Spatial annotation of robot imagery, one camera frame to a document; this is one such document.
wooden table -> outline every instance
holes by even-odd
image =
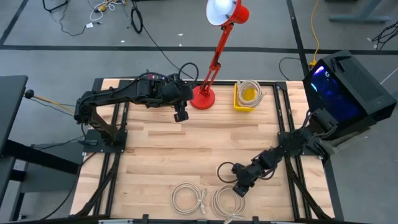
[[[118,87],[118,84],[118,79],[105,79],[102,89]],[[308,110],[307,99],[302,82],[287,82],[287,86],[295,127],[299,128]],[[146,109],[142,105],[130,105],[127,147],[121,156],[111,217],[141,218],[143,214],[149,214],[150,219],[219,220],[210,207],[211,195],[224,185],[216,176],[217,167],[225,161],[249,164],[261,151],[278,144],[274,93],[272,87],[262,88],[267,94],[261,104],[253,112],[245,113],[233,110],[233,86],[213,86],[216,93],[214,106],[200,111],[188,104],[190,118],[182,123],[174,121],[173,108]],[[279,94],[279,97],[284,102],[283,95]],[[110,122],[113,107],[100,107],[98,113]],[[285,128],[289,130],[284,103],[282,112]],[[71,214],[79,211],[96,190],[103,157],[103,154],[95,155],[82,168]],[[334,217],[321,160],[315,156],[302,156],[302,164],[307,189],[324,211]],[[228,166],[222,167],[220,174],[224,179],[234,178]],[[181,182],[207,188],[205,215],[199,210],[189,216],[174,212],[170,194]],[[104,212],[107,191],[100,213]],[[300,214],[304,217],[302,197],[297,188],[296,191]],[[232,197],[224,195],[222,199],[225,208],[233,206]],[[192,192],[183,190],[177,197],[177,205],[188,208],[195,200]],[[246,195],[246,203],[244,216],[248,220],[253,216],[260,220],[294,219],[283,160],[271,180],[256,182]]]

concrete floor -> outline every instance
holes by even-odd
[[[22,0],[0,0],[0,33],[10,23]],[[46,0],[48,7],[63,0]],[[285,1],[243,1],[251,11],[250,20],[236,25],[227,47],[269,47],[296,49],[294,33]],[[164,47],[214,47],[220,30],[205,17],[206,1],[159,0],[139,2],[144,24],[155,41]],[[297,22],[306,49],[314,49],[310,28],[314,0],[294,0]],[[373,38],[390,24],[332,23],[333,13],[356,12],[364,4],[320,1],[314,26],[322,49],[372,50]],[[127,15],[131,4],[126,6]],[[64,29],[80,32],[90,22],[91,9],[86,1],[71,0],[63,20]],[[398,20],[398,3],[384,0],[375,14],[385,14]],[[57,22],[62,10],[49,14],[41,1],[28,1],[4,45],[41,46],[154,46],[145,33],[137,35],[131,28],[122,6],[106,11],[102,24],[87,29],[83,35],[70,37],[60,31]],[[384,50],[398,50],[398,38],[392,39]],[[166,52],[177,66],[195,62],[204,78],[212,52]],[[313,55],[306,55],[311,61]],[[218,79],[283,80],[278,63],[282,57],[298,54],[264,52],[225,52],[220,62],[223,69]],[[398,66],[398,55],[357,55],[358,60],[380,82]],[[74,104],[81,94],[90,90],[99,77],[134,76],[146,69],[164,74],[176,69],[157,51],[79,51],[79,50],[0,50],[0,75],[27,75],[27,88],[53,100]],[[286,60],[282,69],[291,80],[301,80],[299,61]],[[394,93],[398,90],[398,74],[384,83]],[[398,153],[394,133],[398,132],[398,114],[364,133],[366,140],[352,141],[349,148],[332,156],[345,220],[366,223],[395,223],[395,194],[398,185]],[[80,129],[69,116],[50,110],[33,101],[23,100],[10,138],[23,144],[64,142],[80,135]],[[25,196],[22,214],[36,220],[51,212],[67,192],[31,193]],[[7,210],[7,203],[0,214]],[[72,197],[53,216],[68,215]],[[0,215],[0,222],[6,221]]]

cable connector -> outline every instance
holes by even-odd
[[[310,62],[308,65],[310,66],[310,68],[313,68],[316,64],[317,64],[317,61],[312,60],[312,62]]]
[[[200,203],[200,210],[202,214],[206,214],[206,208],[205,205],[203,203]]]
[[[230,224],[234,220],[233,217],[229,217],[226,220],[224,220],[224,224]]]
[[[201,191],[201,197],[198,200],[200,202],[200,211],[202,212],[202,214],[206,214],[205,204],[203,203],[203,200],[205,199],[206,194],[207,194],[207,189],[203,189]]]

computer case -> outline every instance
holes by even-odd
[[[389,118],[397,104],[348,50],[320,59],[303,84],[310,111],[326,108],[339,122],[330,140]]]

yellow bin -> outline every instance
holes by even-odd
[[[256,97],[255,89],[250,88],[250,89],[245,90],[243,93],[244,100],[253,100],[254,97]],[[254,108],[247,108],[247,107],[243,107],[243,106],[239,105],[237,84],[235,84],[235,87],[234,87],[234,109],[237,111],[243,111],[243,112],[250,112],[250,111],[254,110]]]

